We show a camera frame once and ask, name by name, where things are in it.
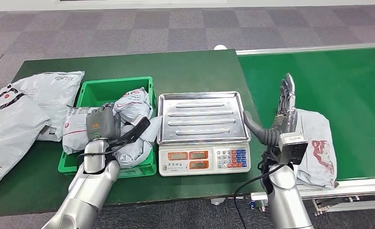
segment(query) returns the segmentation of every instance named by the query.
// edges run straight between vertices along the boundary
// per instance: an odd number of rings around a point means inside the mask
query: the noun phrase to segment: red logo
[[[312,146],[314,147],[314,157],[317,158],[318,163],[323,165],[326,170],[331,174],[334,173],[334,167],[331,159],[329,158],[330,146],[329,143],[325,140],[323,141],[311,141]]]

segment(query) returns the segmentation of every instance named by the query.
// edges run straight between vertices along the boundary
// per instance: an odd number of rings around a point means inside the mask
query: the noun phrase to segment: scale display
[[[159,150],[162,176],[242,173],[250,170],[248,143],[197,146],[167,146]]]

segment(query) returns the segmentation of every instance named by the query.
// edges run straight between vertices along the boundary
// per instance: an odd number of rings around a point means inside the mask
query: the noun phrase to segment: stainless steel tray
[[[158,105],[159,145],[250,140],[238,92],[162,94]]]

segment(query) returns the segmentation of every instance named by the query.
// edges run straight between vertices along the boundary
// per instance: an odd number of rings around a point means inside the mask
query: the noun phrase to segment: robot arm
[[[87,116],[86,123],[88,135],[94,139],[82,154],[84,162],[68,188],[67,197],[42,229],[92,229],[119,175],[119,163],[110,155],[125,144],[135,142],[150,125],[146,117],[139,116],[132,123],[132,130],[110,141],[108,137],[116,136],[117,131],[111,109],[100,107]],[[110,130],[105,128],[109,125],[112,125]]]
[[[313,229],[302,198],[296,187],[293,164],[301,163],[307,141],[295,132],[297,112],[294,107],[294,82],[290,74],[282,81],[281,96],[271,129],[263,129],[244,112],[244,122],[266,146],[261,171],[273,173],[261,180],[268,195],[273,223],[277,229]]]

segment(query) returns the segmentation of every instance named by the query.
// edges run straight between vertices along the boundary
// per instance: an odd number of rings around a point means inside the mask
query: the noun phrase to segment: green crate
[[[150,76],[111,79],[111,80],[93,80],[82,84],[78,96],[77,107],[98,107],[104,103],[115,102],[126,92],[144,87],[148,92],[149,101],[153,107],[153,115],[156,114],[156,96],[154,93],[152,78]],[[118,178],[150,176],[156,173],[156,157],[154,145],[147,159],[140,164],[129,169],[121,169]],[[67,155],[62,152],[58,171],[66,175],[76,174],[76,158],[80,154]]]

